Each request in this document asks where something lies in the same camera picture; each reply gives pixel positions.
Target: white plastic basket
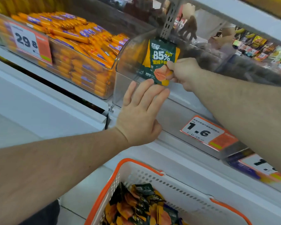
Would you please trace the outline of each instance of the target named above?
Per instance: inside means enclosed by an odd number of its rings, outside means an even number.
[[[252,225],[249,219],[231,206],[216,201],[164,172],[133,159],[123,159],[97,198],[84,225],[100,225],[104,209],[117,185],[151,183],[166,199],[167,204],[179,212],[189,225]]]

